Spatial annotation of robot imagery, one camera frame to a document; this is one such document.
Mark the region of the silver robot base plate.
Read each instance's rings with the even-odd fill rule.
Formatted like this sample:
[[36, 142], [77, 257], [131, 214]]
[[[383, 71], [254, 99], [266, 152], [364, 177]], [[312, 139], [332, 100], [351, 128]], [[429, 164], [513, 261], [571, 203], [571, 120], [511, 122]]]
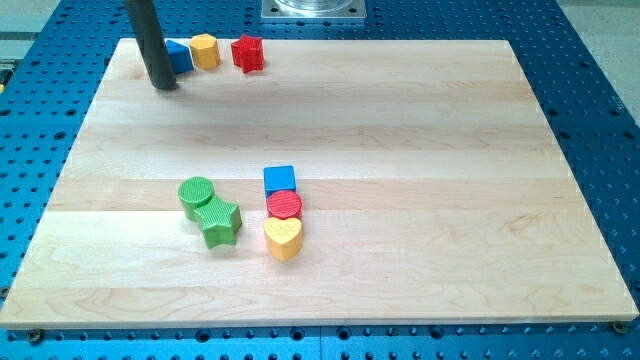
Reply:
[[261, 17], [269, 20], [364, 19], [365, 0], [263, 0]]

